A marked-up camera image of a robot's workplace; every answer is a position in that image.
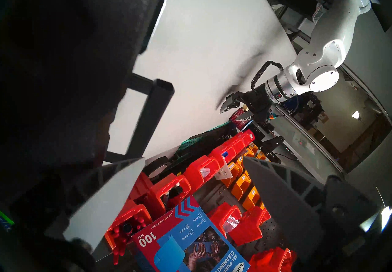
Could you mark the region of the white ribbed right gripper right finger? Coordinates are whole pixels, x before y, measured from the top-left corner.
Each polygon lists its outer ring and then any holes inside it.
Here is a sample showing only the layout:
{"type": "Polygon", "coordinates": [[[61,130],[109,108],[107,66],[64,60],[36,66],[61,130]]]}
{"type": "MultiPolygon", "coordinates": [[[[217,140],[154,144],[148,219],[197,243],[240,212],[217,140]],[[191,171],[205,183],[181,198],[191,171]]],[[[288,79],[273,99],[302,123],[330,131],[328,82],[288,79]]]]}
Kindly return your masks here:
{"type": "Polygon", "coordinates": [[[285,165],[245,157],[243,165],[267,211],[281,228],[301,261],[308,261],[324,236],[317,210],[305,197],[313,190],[323,196],[324,185],[314,177],[285,165]]]}

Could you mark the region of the white ribbed right gripper left finger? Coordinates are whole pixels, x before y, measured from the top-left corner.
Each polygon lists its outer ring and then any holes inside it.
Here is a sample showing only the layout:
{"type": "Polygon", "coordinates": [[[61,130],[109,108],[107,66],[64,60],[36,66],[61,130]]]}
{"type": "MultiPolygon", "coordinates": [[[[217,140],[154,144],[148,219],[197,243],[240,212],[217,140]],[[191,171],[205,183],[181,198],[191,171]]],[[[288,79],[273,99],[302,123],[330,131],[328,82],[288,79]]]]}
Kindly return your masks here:
{"type": "Polygon", "coordinates": [[[71,217],[63,235],[67,241],[81,239],[94,250],[123,208],[145,166],[145,158],[116,163],[116,173],[71,217]]]}

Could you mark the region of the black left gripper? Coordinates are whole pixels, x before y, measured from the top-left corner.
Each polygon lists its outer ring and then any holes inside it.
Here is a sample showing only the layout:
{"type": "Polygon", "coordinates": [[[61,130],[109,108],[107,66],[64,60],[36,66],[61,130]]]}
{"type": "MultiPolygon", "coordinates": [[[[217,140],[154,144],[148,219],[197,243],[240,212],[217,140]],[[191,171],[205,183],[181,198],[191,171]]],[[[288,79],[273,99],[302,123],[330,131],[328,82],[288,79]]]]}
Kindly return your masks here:
{"type": "Polygon", "coordinates": [[[246,93],[230,94],[222,104],[220,114],[232,108],[238,108],[241,103],[245,103],[251,112],[244,112],[237,116],[237,121],[254,120],[256,123],[262,124],[269,120],[273,102],[266,92],[265,83],[246,93]]]}

